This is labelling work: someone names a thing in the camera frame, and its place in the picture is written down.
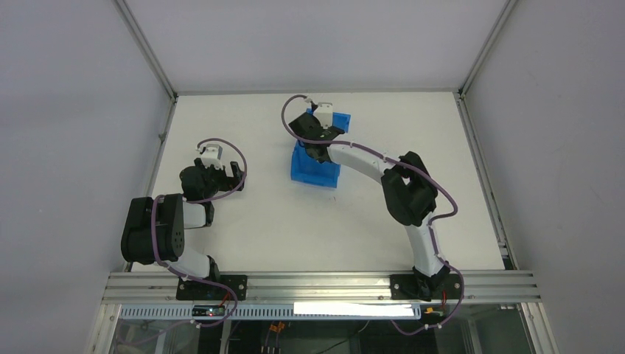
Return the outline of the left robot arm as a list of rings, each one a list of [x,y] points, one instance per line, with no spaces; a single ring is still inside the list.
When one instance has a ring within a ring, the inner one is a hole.
[[[122,232],[123,258],[142,265],[156,263],[185,279],[219,282],[216,261],[186,245],[185,231],[213,224],[213,198],[219,192],[243,189],[244,172],[237,162],[229,165],[231,175],[216,162],[196,158],[179,173],[181,193],[134,198]]]

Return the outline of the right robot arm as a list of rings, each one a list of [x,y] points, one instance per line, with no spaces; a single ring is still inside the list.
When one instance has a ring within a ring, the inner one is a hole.
[[[339,137],[344,131],[325,128],[304,112],[284,127],[303,145],[306,154],[320,164],[347,166],[380,184],[391,217],[405,227],[413,252],[414,299],[429,301],[450,273],[433,230],[440,186],[430,177],[420,156],[412,151],[392,159],[380,152]]]

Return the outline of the blue plastic bin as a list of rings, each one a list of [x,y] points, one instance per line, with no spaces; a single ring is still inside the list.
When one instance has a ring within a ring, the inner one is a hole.
[[[313,114],[311,109],[305,113]],[[350,114],[334,113],[333,125],[349,131]],[[336,188],[340,175],[340,166],[329,160],[326,148],[328,145],[300,145],[297,140],[291,157],[290,177],[294,181],[319,187]]]

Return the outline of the green circuit board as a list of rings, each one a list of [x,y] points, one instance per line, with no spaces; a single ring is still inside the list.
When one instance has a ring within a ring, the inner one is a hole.
[[[192,308],[192,317],[223,317],[226,315],[224,305],[196,305]]]

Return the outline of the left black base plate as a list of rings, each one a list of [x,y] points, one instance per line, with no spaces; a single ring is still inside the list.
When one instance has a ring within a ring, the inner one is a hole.
[[[248,276],[244,274],[221,275],[222,285],[230,288],[239,301],[246,300]],[[228,294],[226,289],[214,285],[207,285],[197,281],[178,280],[175,298],[178,301],[217,301]]]

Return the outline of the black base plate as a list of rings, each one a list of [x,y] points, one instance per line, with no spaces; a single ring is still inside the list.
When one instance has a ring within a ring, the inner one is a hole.
[[[222,285],[230,288],[239,301],[246,300],[248,276],[244,274],[221,275]],[[175,298],[178,301],[217,301],[228,294],[226,289],[214,285],[207,285],[197,281],[178,280]]]
[[[464,287],[457,274],[448,275],[442,284],[435,290],[430,291],[427,296],[419,290],[417,280],[412,274],[391,274],[389,276],[389,288],[393,300],[422,300],[431,302],[433,300],[459,299]]]

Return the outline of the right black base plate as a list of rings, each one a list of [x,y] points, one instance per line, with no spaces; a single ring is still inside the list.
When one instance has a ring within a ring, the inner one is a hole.
[[[459,299],[464,287],[457,274],[448,275],[442,284],[435,290],[430,291],[427,296],[419,290],[417,280],[412,274],[391,274],[389,276],[389,288],[393,300],[422,300],[431,302],[433,300]]]

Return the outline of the aluminium front rail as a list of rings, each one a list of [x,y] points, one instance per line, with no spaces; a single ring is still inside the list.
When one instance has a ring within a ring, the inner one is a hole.
[[[246,300],[241,305],[289,305],[294,302],[353,302],[363,304],[417,303],[393,300],[391,274],[410,272],[251,272]],[[465,304],[541,302],[531,271],[464,271]],[[179,304],[175,298],[178,278],[165,272],[112,273],[105,286],[104,304]],[[451,305],[457,299],[431,301]]]

